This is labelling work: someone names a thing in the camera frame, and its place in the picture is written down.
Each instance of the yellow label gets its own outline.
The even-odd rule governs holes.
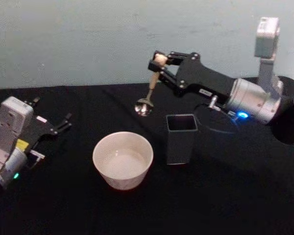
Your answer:
[[[21,139],[18,139],[18,141],[16,142],[16,146],[22,151],[25,151],[25,149],[27,148],[28,145],[29,145],[29,143],[27,143]]]

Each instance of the wall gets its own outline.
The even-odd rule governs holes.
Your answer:
[[[0,0],[0,88],[147,82],[156,49],[254,76],[261,16],[280,18],[275,72],[294,79],[294,0]]]

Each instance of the white bowl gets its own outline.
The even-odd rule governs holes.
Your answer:
[[[93,151],[93,162],[113,188],[129,190],[144,179],[153,160],[150,143],[132,132],[116,132],[100,140]]]

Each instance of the green led light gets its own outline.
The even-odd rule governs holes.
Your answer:
[[[20,175],[19,173],[16,173],[16,174],[14,175],[13,179],[17,179],[19,175]]]

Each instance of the table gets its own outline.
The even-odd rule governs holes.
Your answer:
[[[147,84],[0,90],[42,99],[35,114],[58,123],[71,112],[72,129],[37,150],[43,164],[21,174],[0,198],[0,234],[294,234],[294,145],[267,126],[240,123],[237,135],[202,129],[190,164],[166,165],[165,115],[187,114],[203,99],[176,98],[159,84],[153,115],[133,106]],[[287,89],[294,89],[291,82]],[[131,191],[111,189],[95,170],[92,151],[104,136],[131,131],[146,137],[154,161]]]

